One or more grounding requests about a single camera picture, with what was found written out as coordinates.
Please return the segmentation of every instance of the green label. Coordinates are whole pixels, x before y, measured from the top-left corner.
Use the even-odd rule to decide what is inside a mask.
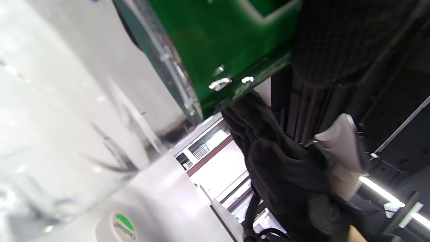
[[[122,214],[116,214],[112,221],[114,230],[123,242],[136,241],[136,233],[131,221]]]

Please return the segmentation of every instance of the green panel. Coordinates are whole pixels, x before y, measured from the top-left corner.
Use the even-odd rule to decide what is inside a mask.
[[[205,118],[289,64],[300,0],[147,1],[186,68]],[[142,29],[131,28],[140,37]],[[253,82],[243,83],[245,77]],[[209,88],[222,78],[232,82],[219,91]]]

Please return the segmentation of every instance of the black glove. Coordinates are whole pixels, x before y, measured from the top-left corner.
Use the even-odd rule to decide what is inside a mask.
[[[324,161],[284,135],[257,93],[222,115],[245,156],[255,192],[293,241],[345,242],[351,224],[361,232],[360,212],[331,192]]]

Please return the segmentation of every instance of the black fabric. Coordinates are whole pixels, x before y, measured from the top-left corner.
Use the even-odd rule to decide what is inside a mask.
[[[304,0],[294,75],[312,86],[355,84],[389,46],[415,0]]]
[[[254,220],[257,215],[258,204],[261,198],[257,193],[254,193],[246,210],[245,220],[243,225],[243,241],[244,242],[289,242],[290,237],[282,231],[269,228],[261,231],[259,234],[254,232]]]
[[[360,212],[332,194],[314,155],[285,136],[270,109],[249,93],[223,113],[245,156],[254,190],[292,241],[347,241]]]

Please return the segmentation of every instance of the fluorescent light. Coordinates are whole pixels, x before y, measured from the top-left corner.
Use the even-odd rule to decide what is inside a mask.
[[[412,218],[421,223],[426,228],[430,229],[430,221],[424,218],[421,214],[413,213]]]
[[[392,204],[398,206],[399,208],[402,208],[405,206],[404,203],[402,203],[400,200],[395,198],[393,195],[391,195],[390,193],[388,193],[387,191],[382,189],[380,186],[376,185],[374,182],[369,180],[367,177],[359,177],[359,180],[362,181],[367,186],[369,186],[370,188],[372,188],[375,192],[379,193],[379,195],[383,196],[385,199],[390,201]],[[421,203],[417,202],[414,205],[414,207],[411,209],[410,212],[412,212],[412,214],[410,214],[410,216],[412,218],[414,218],[417,222],[419,222],[421,225],[423,225],[424,227],[426,227],[427,229],[430,230],[430,221],[428,219],[424,218],[421,214],[416,213],[416,211],[420,210],[422,207],[423,207],[423,205]],[[409,213],[405,217],[405,219],[403,219],[400,222],[399,227],[401,227],[401,228],[406,227],[406,225],[410,221],[410,220],[406,220],[408,217],[409,217]]]
[[[411,210],[409,210],[408,214],[403,218],[403,220],[399,223],[399,227],[404,229],[406,225],[412,220],[412,214],[418,213],[424,205],[420,202],[415,203]]]
[[[224,130],[218,130],[208,141],[206,141],[206,146],[209,150],[215,149],[219,144],[221,144],[228,135],[224,132]]]
[[[360,179],[360,181],[362,181],[364,184],[368,185],[375,192],[379,193],[379,195],[384,197],[386,200],[390,201],[395,206],[398,206],[399,208],[402,208],[405,206],[404,203],[402,203],[400,200],[395,198],[393,195],[389,194],[387,191],[382,189],[380,186],[376,185],[374,182],[369,180],[367,177],[360,177],[359,179]]]
[[[193,165],[197,164],[197,162],[199,162],[196,157],[193,155],[193,153],[191,153],[191,151],[186,148],[182,151],[184,153],[184,155],[191,161],[191,163],[193,163]]]

